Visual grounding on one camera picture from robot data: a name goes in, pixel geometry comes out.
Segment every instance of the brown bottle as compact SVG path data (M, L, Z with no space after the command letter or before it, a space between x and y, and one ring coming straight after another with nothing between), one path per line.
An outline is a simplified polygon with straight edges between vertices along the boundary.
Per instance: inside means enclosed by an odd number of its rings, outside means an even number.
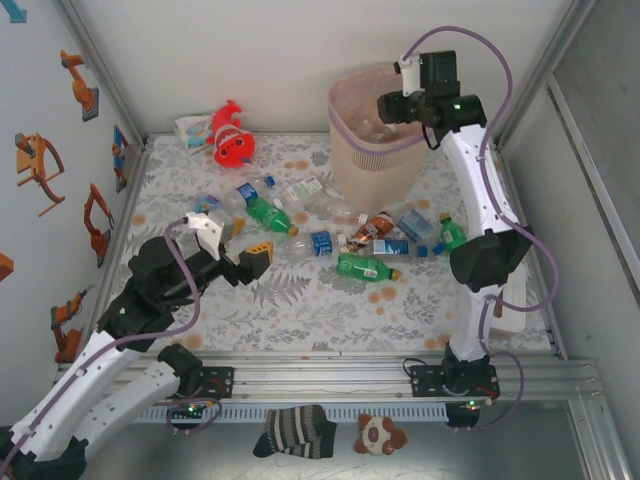
M343 253L356 253L369 242L376 238L382 238L395 226L391 216L387 212L380 212L367 223L360 227L351 240L340 248Z

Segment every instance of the green plastic bottle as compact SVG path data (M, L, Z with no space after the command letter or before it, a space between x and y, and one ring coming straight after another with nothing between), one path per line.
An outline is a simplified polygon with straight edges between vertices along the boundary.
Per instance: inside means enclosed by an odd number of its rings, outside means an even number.
M447 252L451 253L454 248L467 243L467 236L464 234L464 230L451 220L451 216L448 213L440 215L440 223L442 224L440 240L444 243Z
M262 197L255 197L249 202L247 213L274 232L286 233L291 237L298 234L298 227L291 225L287 214Z
M377 258L361 257L351 253L341 253L336 271L340 275L358 278L367 282L398 280L400 271L389 268Z

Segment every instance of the gray floor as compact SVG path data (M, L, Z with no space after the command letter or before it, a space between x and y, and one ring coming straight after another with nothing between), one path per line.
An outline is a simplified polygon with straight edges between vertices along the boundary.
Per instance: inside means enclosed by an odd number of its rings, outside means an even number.
M481 417L500 415L504 404ZM252 455L262 425L214 425L173 438L163 425L131 425L90 462L84 479L193 480L573 480L583 478L571 426L561 408L524 404L484 433L454 435L442 424L398 424L409 443L390 457L353 450L356 425L340 424L334 458Z

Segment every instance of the red toy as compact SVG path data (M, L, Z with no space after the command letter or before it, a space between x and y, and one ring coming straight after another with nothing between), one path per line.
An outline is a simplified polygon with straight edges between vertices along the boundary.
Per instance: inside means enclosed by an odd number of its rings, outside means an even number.
M227 105L213 114L211 120L212 135L207 143L215 145L214 158L223 167L240 168L245 163L251 163L251 157L256 149L256 140L251 133L241 130L240 120L233 119L234 113L242 109L233 100L227 100Z

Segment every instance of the plush toy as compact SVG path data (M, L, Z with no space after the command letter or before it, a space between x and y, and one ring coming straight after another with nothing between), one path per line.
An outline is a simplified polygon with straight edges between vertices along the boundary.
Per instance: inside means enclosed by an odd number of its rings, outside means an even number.
M233 100L213 114L211 120L212 135L207 143L215 145L214 158L223 167L240 168L251 163L256 149L256 141L246 130L240 128L240 120L233 118L242 109Z
M393 426L389 417L372 417L361 413L358 417L361 438L356 442L358 453L371 455L391 455L407 443L407 435Z

